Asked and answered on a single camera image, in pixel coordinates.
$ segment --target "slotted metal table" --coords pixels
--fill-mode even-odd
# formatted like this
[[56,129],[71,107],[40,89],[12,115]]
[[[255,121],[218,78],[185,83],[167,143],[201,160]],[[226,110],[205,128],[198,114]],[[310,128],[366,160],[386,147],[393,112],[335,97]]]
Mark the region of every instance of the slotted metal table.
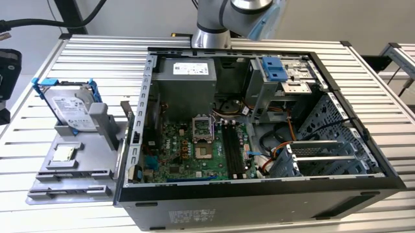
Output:
[[[119,106],[138,104],[147,47],[190,47],[190,39],[74,35],[60,39],[36,77],[99,85],[109,113],[126,121]],[[314,51],[342,88],[354,111],[391,161],[409,190],[342,220],[189,229],[182,232],[398,232],[415,230],[415,115],[353,47],[341,42],[233,40],[234,49]],[[111,202],[27,205],[26,195],[55,137],[55,118],[28,86],[0,127],[0,232],[141,232]]]

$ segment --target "green motherboard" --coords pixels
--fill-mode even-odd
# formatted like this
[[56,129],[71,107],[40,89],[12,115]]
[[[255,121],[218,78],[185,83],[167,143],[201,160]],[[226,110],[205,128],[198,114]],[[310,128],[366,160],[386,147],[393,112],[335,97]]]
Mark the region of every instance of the green motherboard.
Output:
[[[154,183],[231,179],[221,124],[215,124],[214,128],[214,140],[195,143],[191,122],[165,124]],[[257,171],[246,154],[251,145],[245,124],[235,125],[235,130],[246,172],[243,176],[246,179],[253,179],[257,177]]]

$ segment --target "ram slot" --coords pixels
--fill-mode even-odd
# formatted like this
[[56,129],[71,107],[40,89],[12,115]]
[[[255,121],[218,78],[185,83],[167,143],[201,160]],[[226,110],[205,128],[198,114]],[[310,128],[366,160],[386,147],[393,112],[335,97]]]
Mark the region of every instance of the ram slot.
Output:
[[243,179],[245,167],[239,148],[239,139],[235,125],[222,125],[223,144],[226,149],[229,177]]

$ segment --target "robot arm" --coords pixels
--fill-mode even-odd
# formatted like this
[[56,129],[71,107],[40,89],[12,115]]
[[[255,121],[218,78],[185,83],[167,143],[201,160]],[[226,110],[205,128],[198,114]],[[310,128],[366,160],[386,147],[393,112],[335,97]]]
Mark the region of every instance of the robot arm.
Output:
[[230,49],[230,30],[261,40],[275,29],[287,0],[199,1],[194,48]]
[[0,125],[11,121],[6,101],[11,98],[22,70],[22,53],[0,49]]

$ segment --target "white label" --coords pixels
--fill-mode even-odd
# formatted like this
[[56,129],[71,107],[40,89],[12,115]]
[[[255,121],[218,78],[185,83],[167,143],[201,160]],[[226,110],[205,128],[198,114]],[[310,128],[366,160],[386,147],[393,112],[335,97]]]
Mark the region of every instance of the white label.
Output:
[[174,74],[209,75],[207,63],[175,63]]
[[243,115],[247,115],[247,114],[249,114],[249,112],[250,112],[250,109],[249,109],[249,107],[247,107],[247,106],[245,106],[245,109],[242,110],[242,114],[243,114]]
[[89,110],[79,98],[54,97],[52,100],[60,115],[71,127],[79,131],[97,130],[93,118],[89,114]]
[[169,211],[171,223],[213,222],[217,209]]

